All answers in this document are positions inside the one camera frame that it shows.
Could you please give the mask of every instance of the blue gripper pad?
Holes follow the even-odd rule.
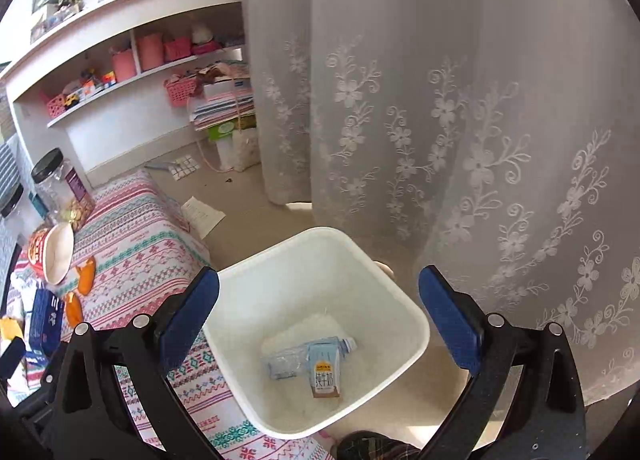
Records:
[[[481,363],[480,337],[453,300],[455,292],[430,267],[418,277],[418,292],[424,307],[438,328],[451,357],[474,376]]]
[[[220,281],[215,270],[203,268],[191,281],[178,310],[159,339],[164,372],[179,368],[218,300]]]

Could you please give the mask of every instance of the pink container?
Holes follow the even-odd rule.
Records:
[[[138,40],[138,56],[143,72],[164,64],[162,34],[151,34]]]
[[[47,109],[49,110],[49,116],[52,119],[60,116],[65,112],[65,96],[63,94],[56,95],[49,102],[47,102]]]
[[[178,80],[164,82],[164,89],[169,95],[169,102],[174,107],[186,106],[191,93],[196,89],[196,77],[181,77]]]
[[[180,37],[175,41],[164,43],[164,58],[167,62],[184,59],[191,55],[191,38]]]
[[[193,45],[191,51],[194,55],[203,55],[221,49],[222,45],[220,43],[218,43],[217,41],[209,41],[208,43],[204,43],[202,45]]]
[[[136,64],[133,62],[133,51],[131,49],[111,56],[111,62],[113,71],[116,74],[116,81],[122,82],[136,76]]]

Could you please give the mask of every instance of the black jar lid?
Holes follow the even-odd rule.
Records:
[[[18,183],[18,185],[15,186],[14,191],[7,194],[7,196],[2,199],[2,203],[0,204],[0,215],[2,215],[3,218],[6,218],[11,214],[11,211],[14,210],[15,206],[20,201],[20,198],[22,198],[23,192],[24,188],[22,187],[22,184]]]
[[[62,164],[62,151],[60,147],[56,147],[43,156],[31,170],[31,178],[37,184],[43,182],[51,176],[51,174]]]

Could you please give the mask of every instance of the pink patterned blanket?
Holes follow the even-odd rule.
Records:
[[[145,171],[116,180],[95,193],[97,207],[76,234],[73,265],[94,255],[94,287],[82,298],[86,321],[95,329],[126,325],[138,313],[153,313],[162,301],[184,290],[200,269],[209,265],[209,251],[189,233],[180,206],[159,190]],[[25,262],[17,271],[28,274]],[[52,288],[63,295],[78,284],[70,271]],[[16,293],[10,292],[9,302]],[[71,330],[65,324],[62,338]],[[40,383],[41,370],[28,371],[30,387]],[[118,378],[142,438],[160,445],[136,396],[125,368]],[[200,333],[169,381],[194,421],[229,460],[327,460],[330,455],[312,438],[283,441],[263,435],[247,420],[220,373]]]

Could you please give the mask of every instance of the plastic bag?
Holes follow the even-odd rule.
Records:
[[[260,163],[258,130],[255,127],[236,129],[232,137],[234,144],[234,169],[236,171],[244,171],[248,167]]]

